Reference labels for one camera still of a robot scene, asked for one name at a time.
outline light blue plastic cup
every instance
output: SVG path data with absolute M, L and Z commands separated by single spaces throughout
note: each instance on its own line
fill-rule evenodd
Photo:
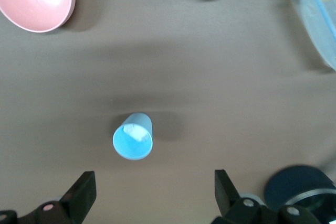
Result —
M 117 153 L 129 160 L 147 157 L 153 147 L 152 121 L 144 113 L 131 114 L 113 135 Z

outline bowl rim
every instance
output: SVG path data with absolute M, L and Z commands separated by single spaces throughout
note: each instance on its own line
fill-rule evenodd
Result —
M 15 22 L 10 16 L 8 16 L 8 15 L 6 14 L 5 11 L 3 11 L 3 9 L 1 8 L 1 6 L 0 6 L 0 11 L 2 12 L 2 14 L 3 14 L 7 19 L 9 19 L 9 21 L 11 21 L 14 25 L 16 25 L 16 26 L 22 28 L 23 30 L 31 31 L 31 32 L 33 32 L 33 33 L 47 33 L 47 32 L 49 32 L 49 31 L 55 30 L 56 28 L 60 27 L 61 25 L 63 25 L 63 24 L 70 18 L 72 12 L 73 12 L 74 9 L 75 9 L 75 2 L 76 2 L 76 0 L 71 0 L 71 1 L 70 1 L 70 5 L 67 7 L 67 12 L 66 12 L 67 15 L 65 15 L 64 18 L 63 18 L 58 24 L 56 24 L 56 25 L 54 25 L 54 26 L 52 26 L 52 27 L 50 27 L 50 28 L 48 28 L 48 29 L 45 29 L 45 30 L 33 30 L 33 29 L 29 29 L 29 28 L 27 28 L 27 27 L 25 27 L 25 26 L 22 26 L 22 25 L 20 25 L 19 23 Z

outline metal screw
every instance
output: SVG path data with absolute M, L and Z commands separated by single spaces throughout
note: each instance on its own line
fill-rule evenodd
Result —
M 54 207 L 53 204 L 45 205 L 45 206 L 43 207 L 43 211 L 49 211 L 49 210 L 51 210 L 53 207 Z
M 299 216 L 300 215 L 300 211 L 298 209 L 296 209 L 295 207 L 287 207 L 287 212 L 290 215 L 295 215 L 295 216 Z
M 7 215 L 0 215 L 0 221 L 4 220 L 7 218 Z
M 243 203 L 247 207 L 253 207 L 254 206 L 254 202 L 250 199 L 244 199 Z

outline clear plastic container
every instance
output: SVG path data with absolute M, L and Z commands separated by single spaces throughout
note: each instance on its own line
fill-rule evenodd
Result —
M 291 0 L 325 63 L 336 70 L 336 0 Z

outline blue cup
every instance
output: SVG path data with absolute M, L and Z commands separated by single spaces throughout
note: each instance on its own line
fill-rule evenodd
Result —
M 153 147 L 152 121 L 144 113 L 131 114 L 113 135 L 117 153 L 129 160 L 147 157 Z

